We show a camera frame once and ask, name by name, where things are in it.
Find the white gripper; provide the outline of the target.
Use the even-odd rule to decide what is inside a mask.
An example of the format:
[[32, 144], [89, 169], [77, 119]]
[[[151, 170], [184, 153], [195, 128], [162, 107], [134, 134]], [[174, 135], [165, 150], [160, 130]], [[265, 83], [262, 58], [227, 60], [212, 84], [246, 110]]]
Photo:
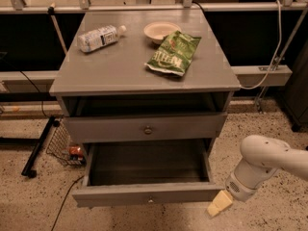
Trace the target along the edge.
[[207, 208], [211, 218], [217, 216], [233, 204], [233, 197], [246, 202], [261, 185], [269, 180], [276, 168], [258, 167], [241, 159], [225, 181], [226, 190], [221, 190]]

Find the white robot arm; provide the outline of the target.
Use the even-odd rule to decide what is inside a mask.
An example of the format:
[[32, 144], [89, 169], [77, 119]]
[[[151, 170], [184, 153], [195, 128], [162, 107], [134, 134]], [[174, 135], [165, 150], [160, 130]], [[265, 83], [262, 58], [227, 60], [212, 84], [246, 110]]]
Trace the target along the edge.
[[308, 152], [293, 149], [286, 142], [259, 135], [244, 138], [242, 158], [207, 208], [210, 218], [229, 208], [235, 199], [245, 202], [278, 170], [308, 180]]

